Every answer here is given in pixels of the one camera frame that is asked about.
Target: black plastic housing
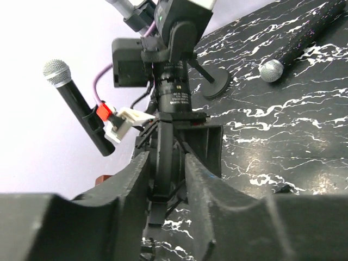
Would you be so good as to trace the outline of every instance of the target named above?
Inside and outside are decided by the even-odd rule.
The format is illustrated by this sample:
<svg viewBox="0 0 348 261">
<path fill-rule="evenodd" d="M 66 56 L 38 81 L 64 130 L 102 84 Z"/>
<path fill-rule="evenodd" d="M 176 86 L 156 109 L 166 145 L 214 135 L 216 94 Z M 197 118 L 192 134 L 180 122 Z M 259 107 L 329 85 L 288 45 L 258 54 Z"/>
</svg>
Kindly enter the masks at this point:
<svg viewBox="0 0 348 261">
<path fill-rule="evenodd" d="M 114 87 L 144 87 L 151 79 L 150 63 L 141 59 L 140 39 L 116 38 L 112 45 Z"/>
<path fill-rule="evenodd" d="M 154 20 L 164 44 L 169 45 L 171 31 L 175 23 L 192 22 L 197 31 L 196 45 L 201 39 L 213 12 L 187 0 L 160 1 L 157 4 Z"/>
<path fill-rule="evenodd" d="M 187 63 L 156 63 L 153 75 L 157 94 L 158 110 L 164 113 L 192 111 L 191 91 Z"/>
<path fill-rule="evenodd" d="M 141 153 L 72 201 L 55 194 L 0 194 L 0 260 L 139 260 L 149 163 L 148 152 Z"/>
</svg>

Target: white connector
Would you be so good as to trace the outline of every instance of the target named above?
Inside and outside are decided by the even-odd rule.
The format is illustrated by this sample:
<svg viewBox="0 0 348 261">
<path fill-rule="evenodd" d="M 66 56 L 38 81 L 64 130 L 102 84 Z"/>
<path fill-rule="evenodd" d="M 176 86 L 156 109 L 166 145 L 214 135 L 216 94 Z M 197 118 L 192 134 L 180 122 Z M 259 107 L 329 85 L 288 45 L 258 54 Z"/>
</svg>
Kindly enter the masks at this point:
<svg viewBox="0 0 348 261">
<path fill-rule="evenodd" d="M 124 119 L 124 123 L 117 129 L 111 122 L 108 122 L 105 134 L 117 143 L 121 142 L 132 126 L 139 126 L 145 121 L 153 120 L 155 118 L 155 116 L 151 114 L 129 108 L 122 108 L 116 116 Z"/>
</svg>

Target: microphone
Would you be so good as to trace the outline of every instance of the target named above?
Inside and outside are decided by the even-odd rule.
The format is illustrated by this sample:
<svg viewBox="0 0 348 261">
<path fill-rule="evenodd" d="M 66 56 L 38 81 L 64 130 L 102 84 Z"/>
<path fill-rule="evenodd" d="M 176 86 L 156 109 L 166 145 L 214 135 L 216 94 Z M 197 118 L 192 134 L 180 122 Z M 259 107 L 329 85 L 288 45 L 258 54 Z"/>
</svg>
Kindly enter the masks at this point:
<svg viewBox="0 0 348 261">
<path fill-rule="evenodd" d="M 286 66 L 289 66 L 301 52 L 320 34 L 346 6 L 346 0 L 325 3 L 308 20 L 302 30 L 290 39 L 289 43 L 275 53 L 274 58 L 261 66 L 260 76 L 265 82 L 272 83 L 280 79 Z"/>
<path fill-rule="evenodd" d="M 124 18 L 129 18 L 133 11 L 135 10 L 134 5 L 128 0 L 106 0 L 109 4 L 111 4 L 114 8 L 119 11 L 119 13 Z"/>
<path fill-rule="evenodd" d="M 104 157 L 111 155 L 115 146 L 104 137 L 104 123 L 96 114 L 98 106 L 93 110 L 89 107 L 71 79 L 71 72 L 66 63 L 56 59 L 48 61 L 43 67 L 43 76 L 57 88 L 101 154 Z"/>
</svg>

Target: black rubber foot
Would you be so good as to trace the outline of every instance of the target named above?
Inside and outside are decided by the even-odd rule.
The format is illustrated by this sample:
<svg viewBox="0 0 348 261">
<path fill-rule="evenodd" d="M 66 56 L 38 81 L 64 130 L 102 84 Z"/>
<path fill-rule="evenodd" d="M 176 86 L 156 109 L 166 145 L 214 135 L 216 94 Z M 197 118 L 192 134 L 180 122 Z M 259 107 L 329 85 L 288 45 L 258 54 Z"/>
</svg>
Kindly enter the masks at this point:
<svg viewBox="0 0 348 261">
<path fill-rule="evenodd" d="M 202 83 L 201 89 L 203 97 L 207 100 L 212 100 L 226 91 L 231 81 L 231 75 L 225 69 L 217 69 L 213 72 L 209 72 L 209 74 L 215 79 L 215 81 L 209 83 L 205 80 L 204 83 Z"/>
<path fill-rule="evenodd" d="M 291 187 L 290 185 L 285 185 L 280 190 L 276 191 L 275 194 L 278 194 L 278 193 L 292 193 L 293 189 L 294 188 Z"/>
</svg>

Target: black marble surface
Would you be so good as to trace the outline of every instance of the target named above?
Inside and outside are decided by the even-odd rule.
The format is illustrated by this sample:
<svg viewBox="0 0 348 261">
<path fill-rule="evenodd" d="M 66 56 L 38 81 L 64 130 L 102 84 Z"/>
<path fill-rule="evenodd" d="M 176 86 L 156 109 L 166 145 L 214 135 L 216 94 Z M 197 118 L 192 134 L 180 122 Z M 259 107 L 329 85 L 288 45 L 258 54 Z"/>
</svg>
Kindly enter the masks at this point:
<svg viewBox="0 0 348 261">
<path fill-rule="evenodd" d="M 348 193 L 348 12 L 296 59 L 282 79 L 260 79 L 260 65 L 325 0 L 278 0 L 205 36 L 197 46 L 207 70 L 223 67 L 231 87 L 206 101 L 203 78 L 190 70 L 196 111 L 224 125 L 223 179 L 261 198 L 285 184 L 296 194 Z M 156 260 L 196 260 L 189 206 L 169 217 L 156 242 Z"/>
</svg>

